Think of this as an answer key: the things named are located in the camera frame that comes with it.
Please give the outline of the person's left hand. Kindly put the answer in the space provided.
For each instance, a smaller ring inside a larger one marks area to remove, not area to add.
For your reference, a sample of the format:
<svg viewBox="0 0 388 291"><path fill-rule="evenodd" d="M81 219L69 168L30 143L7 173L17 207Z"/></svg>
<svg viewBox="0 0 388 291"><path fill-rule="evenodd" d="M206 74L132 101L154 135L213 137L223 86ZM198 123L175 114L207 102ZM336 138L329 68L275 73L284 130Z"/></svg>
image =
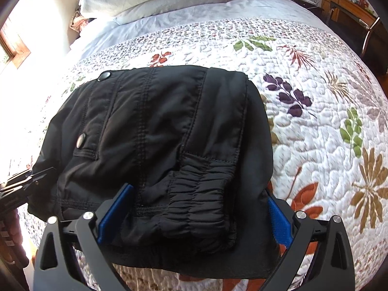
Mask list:
<svg viewBox="0 0 388 291"><path fill-rule="evenodd" d="M17 210L1 216L1 258L10 265L24 269L29 259L22 247L23 237Z"/></svg>

